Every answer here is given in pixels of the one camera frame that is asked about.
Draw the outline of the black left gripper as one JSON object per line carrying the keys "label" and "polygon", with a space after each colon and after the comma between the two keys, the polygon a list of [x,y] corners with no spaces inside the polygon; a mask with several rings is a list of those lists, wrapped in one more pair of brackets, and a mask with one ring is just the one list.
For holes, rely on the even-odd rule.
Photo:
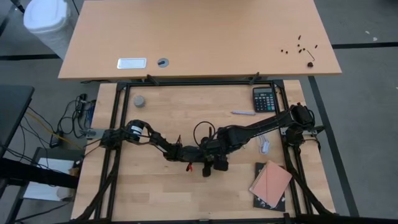
{"label": "black left gripper", "polygon": [[206,150],[205,144],[208,142],[209,137],[203,137],[198,147],[185,146],[182,148],[179,159],[181,162],[187,162],[186,172],[193,171],[193,163],[203,163],[202,176],[209,177],[211,175],[211,167],[213,165],[213,157]]}

